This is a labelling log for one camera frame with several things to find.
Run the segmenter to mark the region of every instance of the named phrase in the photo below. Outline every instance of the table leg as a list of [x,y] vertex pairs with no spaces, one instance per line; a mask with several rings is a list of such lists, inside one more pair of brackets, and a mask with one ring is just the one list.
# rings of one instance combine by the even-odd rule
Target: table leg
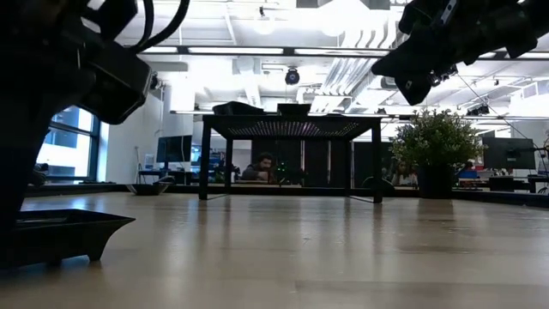
[[202,129],[202,153],[200,155],[200,183],[198,187],[198,198],[208,199],[208,175],[209,175],[209,145],[212,138],[212,126],[209,121],[204,120]]
[[231,190],[231,175],[232,175],[232,139],[226,139],[225,147],[225,190],[230,193]]
[[383,201],[382,162],[381,162],[381,121],[371,128],[372,165],[374,168],[374,203]]
[[351,194],[351,168],[352,168],[352,145],[350,141],[345,141],[345,196]]

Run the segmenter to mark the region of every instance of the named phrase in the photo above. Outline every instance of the person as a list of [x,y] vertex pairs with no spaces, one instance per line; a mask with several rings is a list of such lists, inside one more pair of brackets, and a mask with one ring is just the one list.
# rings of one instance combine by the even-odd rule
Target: person
[[262,153],[257,158],[256,164],[250,164],[242,172],[242,180],[273,180],[272,174],[273,156],[269,153]]
[[398,162],[391,180],[393,185],[416,185],[418,184],[417,176],[412,173],[411,168],[404,161]]

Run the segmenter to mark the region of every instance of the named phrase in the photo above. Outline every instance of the man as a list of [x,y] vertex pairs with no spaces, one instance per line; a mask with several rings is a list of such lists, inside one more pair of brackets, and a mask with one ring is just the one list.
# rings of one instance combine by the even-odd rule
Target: man
[[271,167],[273,166],[273,156],[268,153],[260,154],[256,164],[250,164],[242,173],[242,180],[264,180],[273,181]]

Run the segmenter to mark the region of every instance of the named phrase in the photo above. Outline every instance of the green plant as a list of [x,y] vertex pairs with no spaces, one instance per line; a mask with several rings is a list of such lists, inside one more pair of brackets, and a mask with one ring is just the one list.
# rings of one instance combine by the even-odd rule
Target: green plant
[[471,124],[449,110],[415,112],[410,121],[398,128],[393,140],[398,160],[418,166],[453,166],[482,153]]

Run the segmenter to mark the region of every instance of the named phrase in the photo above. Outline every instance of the blue object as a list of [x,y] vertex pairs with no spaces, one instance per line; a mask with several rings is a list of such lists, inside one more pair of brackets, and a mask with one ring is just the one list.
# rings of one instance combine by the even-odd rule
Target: blue object
[[477,179],[478,177],[477,171],[463,171],[458,175],[458,178],[461,179]]

